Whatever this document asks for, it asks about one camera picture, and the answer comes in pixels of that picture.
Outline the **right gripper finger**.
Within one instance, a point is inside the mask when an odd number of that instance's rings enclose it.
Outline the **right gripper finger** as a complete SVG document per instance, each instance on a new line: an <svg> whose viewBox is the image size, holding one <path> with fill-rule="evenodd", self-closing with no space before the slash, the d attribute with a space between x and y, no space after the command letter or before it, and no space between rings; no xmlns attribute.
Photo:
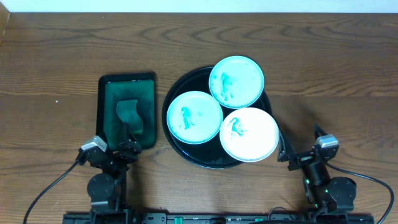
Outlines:
<svg viewBox="0 0 398 224"><path fill-rule="evenodd" d="M317 123L313 125L313 130L314 130L315 139L328 135Z"/></svg>
<svg viewBox="0 0 398 224"><path fill-rule="evenodd" d="M294 149L285 136L285 134L279 131L279 151L278 151L278 162L287 162L294 155Z"/></svg>

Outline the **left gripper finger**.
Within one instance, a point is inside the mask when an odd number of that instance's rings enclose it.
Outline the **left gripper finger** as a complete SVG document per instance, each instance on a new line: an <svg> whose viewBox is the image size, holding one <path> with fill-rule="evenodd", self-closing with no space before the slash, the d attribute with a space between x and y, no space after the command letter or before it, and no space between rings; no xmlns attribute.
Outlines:
<svg viewBox="0 0 398 224"><path fill-rule="evenodd" d="M135 139L134 135L130 131L130 126L126 122L123 122L122 142L123 143L129 143L129 142L136 143L136 139Z"/></svg>
<svg viewBox="0 0 398 224"><path fill-rule="evenodd" d="M108 137L108 135L105 132L102 132L102 137L104 142L108 145L109 149L113 148L113 142L112 139L110 137Z"/></svg>

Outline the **green sponge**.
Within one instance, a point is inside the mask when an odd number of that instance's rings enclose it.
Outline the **green sponge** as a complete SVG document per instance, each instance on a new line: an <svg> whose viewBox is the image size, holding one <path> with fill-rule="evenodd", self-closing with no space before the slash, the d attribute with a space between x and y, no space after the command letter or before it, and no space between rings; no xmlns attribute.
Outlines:
<svg viewBox="0 0 398 224"><path fill-rule="evenodd" d="M116 105L116 113L119 119L129 126L132 134L142 134L144 130L143 120L137 112L138 100L119 101Z"/></svg>

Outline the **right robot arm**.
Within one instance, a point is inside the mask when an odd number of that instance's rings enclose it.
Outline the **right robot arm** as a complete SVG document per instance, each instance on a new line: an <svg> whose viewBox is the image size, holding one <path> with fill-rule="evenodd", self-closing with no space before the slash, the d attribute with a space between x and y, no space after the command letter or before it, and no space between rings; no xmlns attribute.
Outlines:
<svg viewBox="0 0 398 224"><path fill-rule="evenodd" d="M336 156L339 141L314 125L315 144L306 152L295 152L287 136L279 133L279 162L288 170L301 170L307 200L322 213L350 212L354 209L356 182L347 177L331 178L326 163Z"/></svg>

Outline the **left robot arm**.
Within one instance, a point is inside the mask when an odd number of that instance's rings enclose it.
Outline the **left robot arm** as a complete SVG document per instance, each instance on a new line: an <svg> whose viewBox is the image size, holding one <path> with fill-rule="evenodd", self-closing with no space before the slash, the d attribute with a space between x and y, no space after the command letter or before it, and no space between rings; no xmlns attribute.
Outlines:
<svg viewBox="0 0 398 224"><path fill-rule="evenodd" d="M141 145L130 130L130 125L123 123L117 151L107 151L105 143L96 142L87 150L90 166L99 168L102 173L90 179L87 186L91 197L92 210L98 214L121 212L127 208L126 177L128 165L137 161Z"/></svg>

